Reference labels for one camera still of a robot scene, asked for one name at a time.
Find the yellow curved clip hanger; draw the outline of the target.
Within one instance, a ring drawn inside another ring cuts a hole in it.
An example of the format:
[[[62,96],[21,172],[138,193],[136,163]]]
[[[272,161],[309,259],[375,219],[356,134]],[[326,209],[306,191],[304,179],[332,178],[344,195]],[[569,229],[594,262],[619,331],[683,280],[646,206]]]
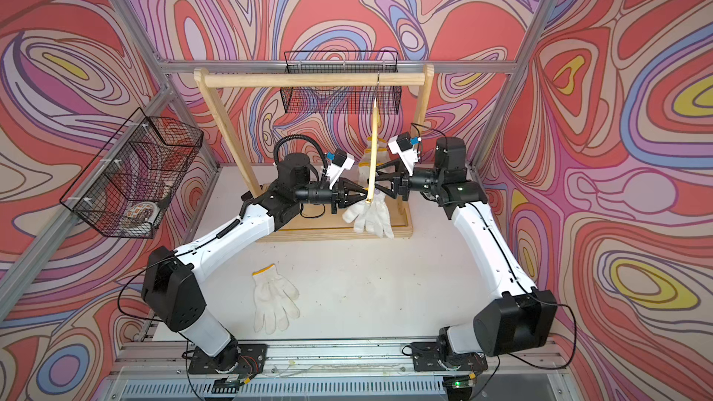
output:
[[[369,174],[368,174],[368,187],[367,187],[367,204],[371,204],[374,199],[374,194],[376,191],[375,178],[376,178],[376,167],[377,167],[377,154],[378,154],[378,129],[379,129],[379,103],[377,98],[377,92],[374,92],[372,112],[371,112],[371,143],[369,143]]]

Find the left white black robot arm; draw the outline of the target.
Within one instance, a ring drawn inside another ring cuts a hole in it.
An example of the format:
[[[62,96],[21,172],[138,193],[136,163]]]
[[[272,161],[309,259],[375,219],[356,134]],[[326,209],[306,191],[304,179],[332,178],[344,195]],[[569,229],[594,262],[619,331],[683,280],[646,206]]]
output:
[[[240,347],[208,309],[202,283],[238,252],[287,225],[304,205],[324,205],[337,212],[365,201],[365,189],[342,176],[354,163],[352,155],[336,150],[327,154],[327,168],[318,174],[306,155],[287,155],[277,162],[278,177],[262,194],[243,195],[235,218],[196,241],[150,254],[143,301],[172,332],[208,356],[213,369],[230,371],[239,362]]]

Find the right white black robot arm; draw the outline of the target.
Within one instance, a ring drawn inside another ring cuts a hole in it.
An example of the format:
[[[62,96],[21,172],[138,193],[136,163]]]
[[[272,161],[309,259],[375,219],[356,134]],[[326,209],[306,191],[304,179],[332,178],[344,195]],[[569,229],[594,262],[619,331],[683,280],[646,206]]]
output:
[[[458,137],[436,141],[434,165],[419,166],[420,141],[401,134],[387,146],[394,159],[378,167],[377,189],[407,199],[418,192],[441,208],[462,235],[484,280],[488,303],[440,336],[455,355],[501,356],[539,348],[547,342],[558,304],[518,265],[498,229],[488,196],[465,165],[466,148]]]

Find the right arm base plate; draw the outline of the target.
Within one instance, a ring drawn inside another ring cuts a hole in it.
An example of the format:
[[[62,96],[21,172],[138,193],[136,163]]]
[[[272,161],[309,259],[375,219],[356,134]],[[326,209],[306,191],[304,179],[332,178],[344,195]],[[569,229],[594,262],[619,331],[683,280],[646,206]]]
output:
[[[481,374],[488,370],[488,361],[478,353],[456,354],[446,343],[440,341],[413,342],[401,349],[403,356],[410,358],[414,371],[467,371]]]

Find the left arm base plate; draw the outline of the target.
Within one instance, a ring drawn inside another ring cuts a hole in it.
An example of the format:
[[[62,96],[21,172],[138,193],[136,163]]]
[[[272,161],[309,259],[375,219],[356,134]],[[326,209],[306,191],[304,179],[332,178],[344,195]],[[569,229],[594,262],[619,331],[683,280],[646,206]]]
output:
[[[233,341],[217,356],[208,356],[199,347],[184,352],[182,356],[189,364],[190,374],[255,376],[264,370],[267,344]]]

